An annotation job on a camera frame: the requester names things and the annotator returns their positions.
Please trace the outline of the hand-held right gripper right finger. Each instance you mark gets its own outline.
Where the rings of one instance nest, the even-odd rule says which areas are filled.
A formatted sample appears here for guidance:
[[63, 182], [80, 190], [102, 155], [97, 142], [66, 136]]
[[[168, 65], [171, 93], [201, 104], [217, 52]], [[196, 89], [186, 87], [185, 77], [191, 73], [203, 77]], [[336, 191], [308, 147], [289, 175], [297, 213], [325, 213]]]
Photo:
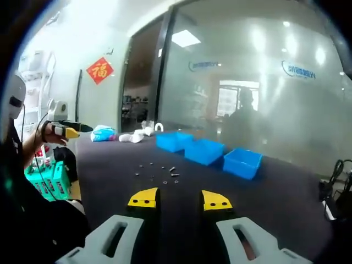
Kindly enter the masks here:
[[280, 248], [277, 238], [236, 214], [225, 196], [200, 191], [200, 234], [208, 263], [311, 263]]

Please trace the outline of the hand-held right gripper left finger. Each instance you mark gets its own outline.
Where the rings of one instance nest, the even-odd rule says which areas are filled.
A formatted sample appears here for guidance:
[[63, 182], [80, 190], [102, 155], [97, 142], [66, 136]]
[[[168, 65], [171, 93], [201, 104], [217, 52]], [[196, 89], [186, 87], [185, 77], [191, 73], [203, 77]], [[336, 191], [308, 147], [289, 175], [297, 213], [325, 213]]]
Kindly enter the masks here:
[[155, 263], [160, 231], [160, 190], [141, 190], [124, 215], [115, 214], [56, 263]]

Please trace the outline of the person's left hand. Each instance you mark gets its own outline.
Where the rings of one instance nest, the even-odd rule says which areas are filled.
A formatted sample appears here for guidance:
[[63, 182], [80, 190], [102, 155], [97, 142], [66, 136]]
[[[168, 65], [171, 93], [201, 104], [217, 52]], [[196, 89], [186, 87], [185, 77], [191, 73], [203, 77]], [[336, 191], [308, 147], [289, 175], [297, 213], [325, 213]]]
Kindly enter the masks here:
[[52, 123], [46, 124], [45, 130], [43, 132], [43, 138], [47, 143], [66, 146], [69, 140], [65, 137], [56, 135], [53, 131], [54, 126], [55, 125], [53, 125]]

